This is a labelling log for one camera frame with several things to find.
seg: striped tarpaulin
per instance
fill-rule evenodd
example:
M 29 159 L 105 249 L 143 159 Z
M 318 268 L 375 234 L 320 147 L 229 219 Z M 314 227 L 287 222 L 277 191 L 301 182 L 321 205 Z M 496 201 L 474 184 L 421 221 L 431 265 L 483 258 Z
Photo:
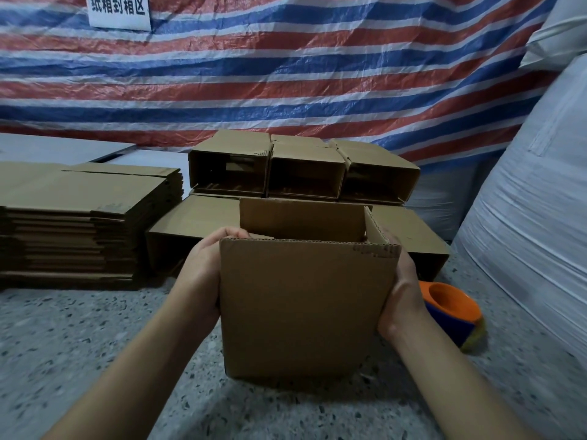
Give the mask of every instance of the striped tarpaulin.
M 0 132 L 184 147 L 234 128 L 375 142 L 421 166 L 503 151 L 552 81 L 518 70 L 555 0 L 0 0 Z

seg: right hand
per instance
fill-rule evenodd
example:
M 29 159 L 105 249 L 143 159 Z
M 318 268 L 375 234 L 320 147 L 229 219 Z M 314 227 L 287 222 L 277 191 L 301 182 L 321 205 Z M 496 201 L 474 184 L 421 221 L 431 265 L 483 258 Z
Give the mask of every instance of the right hand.
M 400 245 L 389 230 L 383 229 L 383 233 L 389 242 Z M 394 344 L 394 340 L 402 331 L 409 330 L 407 326 L 411 321 L 427 312 L 414 261 L 402 247 L 397 261 L 396 278 L 379 317 L 378 331 L 383 338 Z

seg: white plastic sack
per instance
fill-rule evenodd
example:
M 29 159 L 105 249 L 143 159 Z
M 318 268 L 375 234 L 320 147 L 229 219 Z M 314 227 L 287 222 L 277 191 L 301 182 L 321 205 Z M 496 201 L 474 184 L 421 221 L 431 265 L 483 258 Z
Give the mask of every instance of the white plastic sack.
M 422 174 L 406 207 L 422 218 L 438 236 L 452 240 L 466 212 L 477 163 Z
M 534 70 L 562 71 L 587 52 L 587 0 L 557 0 L 526 47 L 519 67 Z
M 587 55 L 548 88 L 454 241 L 587 368 Z

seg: speckled concrete floor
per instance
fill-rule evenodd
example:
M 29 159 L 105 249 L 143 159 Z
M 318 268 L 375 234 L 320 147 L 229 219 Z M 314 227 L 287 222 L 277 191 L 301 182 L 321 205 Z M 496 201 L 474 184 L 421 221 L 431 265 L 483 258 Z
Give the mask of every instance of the speckled concrete floor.
M 587 374 L 468 260 L 439 281 L 467 290 L 488 319 L 471 359 L 535 429 L 587 439 Z M 0 438 L 38 438 L 158 309 L 172 285 L 141 291 L 0 293 Z M 151 438 L 442 438 L 407 370 L 378 338 L 347 379 L 250 384 L 224 374 L 220 327 L 204 341 Z

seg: left hand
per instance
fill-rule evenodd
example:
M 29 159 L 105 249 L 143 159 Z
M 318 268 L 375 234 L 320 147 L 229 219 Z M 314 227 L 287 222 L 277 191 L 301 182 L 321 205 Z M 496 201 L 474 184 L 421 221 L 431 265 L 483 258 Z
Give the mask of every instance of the left hand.
M 199 341 L 212 331 L 220 311 L 216 305 L 220 285 L 220 239 L 232 236 L 248 238 L 246 230 L 223 227 L 203 238 L 190 251 L 167 301 L 177 316 L 187 318 Z

